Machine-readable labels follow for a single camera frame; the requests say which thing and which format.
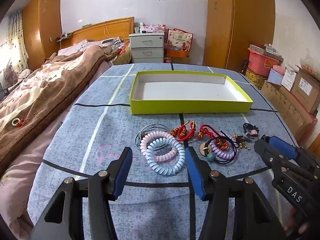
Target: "white box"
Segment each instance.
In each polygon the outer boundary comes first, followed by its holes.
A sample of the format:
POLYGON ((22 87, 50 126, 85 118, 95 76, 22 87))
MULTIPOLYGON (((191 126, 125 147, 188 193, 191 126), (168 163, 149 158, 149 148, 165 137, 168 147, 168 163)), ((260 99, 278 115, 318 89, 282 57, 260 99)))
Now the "white box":
POLYGON ((286 69, 281 85, 283 85, 287 90, 291 91, 296 75, 297 75, 296 72, 286 69))

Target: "bed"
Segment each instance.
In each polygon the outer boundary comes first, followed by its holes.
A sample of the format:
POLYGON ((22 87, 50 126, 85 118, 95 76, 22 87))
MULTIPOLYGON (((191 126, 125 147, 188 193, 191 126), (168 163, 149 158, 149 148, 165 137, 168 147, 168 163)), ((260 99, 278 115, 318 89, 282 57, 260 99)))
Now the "bed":
MULTIPOLYGON (((55 133, 37 170, 28 200, 28 214, 37 222, 56 189, 66 177, 88 178, 119 158, 124 147, 133 151, 132 166, 123 194, 110 202, 119 239, 197 239, 205 217, 207 202, 195 195, 187 169, 175 176, 156 174, 136 147, 137 132, 151 123, 173 129, 187 120, 212 125, 228 135, 241 133, 244 122, 259 127, 260 134, 276 135, 297 145, 279 113, 243 75, 224 69, 180 64, 128 64, 113 66, 101 75, 76 101, 55 133), (188 70, 227 74, 251 97, 253 105, 246 114, 163 114, 131 115, 129 94, 138 71, 188 70)), ((199 155, 202 141, 188 141, 199 155)), ((272 172, 253 150, 242 149, 228 165, 210 164, 225 176, 238 179, 250 175, 266 195, 283 223, 290 204, 272 187, 272 172)), ((84 199, 85 239, 90 237, 88 203, 84 199)), ((232 238, 234 202, 229 202, 226 239, 232 238)))
POLYGON ((79 48, 83 45, 84 41, 96 42, 103 41, 109 38, 119 38, 126 43, 123 51, 119 51, 117 55, 112 58, 112 63, 114 65, 127 64, 131 60, 131 50, 129 44, 129 34, 133 33, 133 23, 134 17, 121 18, 111 21, 105 21, 102 23, 97 23, 95 25, 90 25, 88 27, 76 30, 72 32, 70 38, 65 39, 61 42, 61 50, 70 53, 75 48, 79 48))
MULTIPOLYGON (((133 21, 130 17, 103 25, 114 37, 128 38, 133 32, 133 21)), ((99 26, 79 33, 92 40, 95 29, 101 41, 104 34, 99 26)), ((77 44, 81 35, 74 32, 68 42, 77 44)), ((99 41, 92 44, 87 40, 83 49, 54 53, 0 103, 1 236, 28 239, 33 225, 26 207, 44 152, 77 98, 113 65, 111 61, 120 51, 109 43, 102 46, 99 41), (21 127, 12 125, 17 117, 25 121, 21 127)))

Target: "metal screw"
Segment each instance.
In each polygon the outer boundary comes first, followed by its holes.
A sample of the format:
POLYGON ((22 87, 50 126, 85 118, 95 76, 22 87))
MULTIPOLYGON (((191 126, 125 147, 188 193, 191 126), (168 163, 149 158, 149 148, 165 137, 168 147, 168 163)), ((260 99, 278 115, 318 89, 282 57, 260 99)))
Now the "metal screw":
POLYGON ((108 172, 105 171, 105 170, 99 171, 98 175, 99 175, 100 177, 104 177, 104 176, 107 176, 107 175, 108 175, 108 172))
POLYGON ((253 179, 247 177, 244 179, 244 181, 247 183, 247 184, 252 184, 253 183, 253 179))
POLYGON ((72 181, 73 181, 73 177, 67 177, 64 179, 64 183, 67 183, 67 184, 71 183, 72 181))
POLYGON ((218 171, 210 171, 210 176, 211 177, 218 177, 220 173, 218 171))

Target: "wardrobe door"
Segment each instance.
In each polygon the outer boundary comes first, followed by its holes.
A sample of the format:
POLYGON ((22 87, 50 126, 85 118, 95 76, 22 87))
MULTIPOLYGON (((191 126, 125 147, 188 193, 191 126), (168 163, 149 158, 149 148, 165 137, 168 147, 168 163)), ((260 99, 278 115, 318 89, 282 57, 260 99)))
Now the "wardrobe door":
POLYGON ((23 38, 28 53, 28 67, 32 71, 44 63, 39 25, 39 0, 31 0, 22 10, 23 38))
POLYGON ((62 33, 60 0, 39 0, 39 21, 42 47, 49 58, 60 48, 60 43, 55 41, 62 33))
POLYGON ((233 30, 227 69, 241 72, 249 59, 249 45, 272 44, 275 30, 275 0, 234 0, 233 30))
POLYGON ((203 65, 225 68, 232 33, 234 0, 208 0, 203 65))

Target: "white nightstand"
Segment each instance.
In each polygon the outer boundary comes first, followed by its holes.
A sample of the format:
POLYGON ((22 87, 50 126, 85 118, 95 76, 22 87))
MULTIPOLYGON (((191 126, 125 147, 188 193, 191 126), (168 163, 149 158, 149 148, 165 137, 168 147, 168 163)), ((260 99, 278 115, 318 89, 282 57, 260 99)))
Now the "white nightstand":
POLYGON ((132 63, 163 63, 164 33, 129 35, 132 63))

